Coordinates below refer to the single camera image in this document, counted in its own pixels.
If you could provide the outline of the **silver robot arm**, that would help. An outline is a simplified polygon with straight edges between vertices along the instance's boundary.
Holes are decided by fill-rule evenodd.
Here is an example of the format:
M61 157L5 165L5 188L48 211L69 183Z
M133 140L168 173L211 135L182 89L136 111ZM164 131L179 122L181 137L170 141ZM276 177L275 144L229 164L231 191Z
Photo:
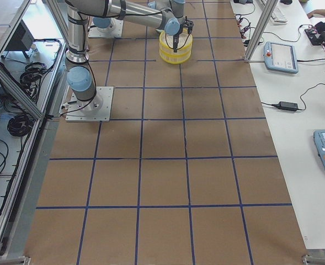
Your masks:
M184 14L185 1L153 1L147 6L119 1L66 1L68 19L67 82L73 90L80 110L101 106L94 74L87 54L89 22L103 34L111 35L120 21L162 30L172 36L172 49L178 51L179 36L184 29L190 34L194 23Z
M99 28L107 28L114 20L125 20L174 35L184 23L184 5L185 1L152 1L147 6L130 1L112 1L107 16L95 17L93 23Z

